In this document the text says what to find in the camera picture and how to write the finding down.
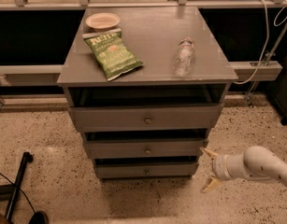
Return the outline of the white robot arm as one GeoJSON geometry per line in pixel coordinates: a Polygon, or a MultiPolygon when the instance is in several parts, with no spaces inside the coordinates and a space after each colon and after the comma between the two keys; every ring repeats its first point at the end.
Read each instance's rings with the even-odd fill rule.
{"type": "Polygon", "coordinates": [[[237,178],[257,182],[276,180],[287,188],[287,163],[265,147],[249,147],[238,155],[218,154],[205,147],[201,150],[211,159],[213,172],[203,193],[214,190],[223,181],[237,178]]]}

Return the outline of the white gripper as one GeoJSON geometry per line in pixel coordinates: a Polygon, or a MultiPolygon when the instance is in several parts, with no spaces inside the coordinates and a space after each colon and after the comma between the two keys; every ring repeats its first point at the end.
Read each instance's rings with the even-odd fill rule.
{"type": "Polygon", "coordinates": [[[219,187],[222,180],[230,180],[232,176],[230,176],[227,169],[227,155],[218,155],[214,151],[205,147],[201,147],[201,151],[213,160],[212,171],[217,176],[212,175],[209,177],[206,185],[201,189],[203,193],[209,193],[219,187]]]}

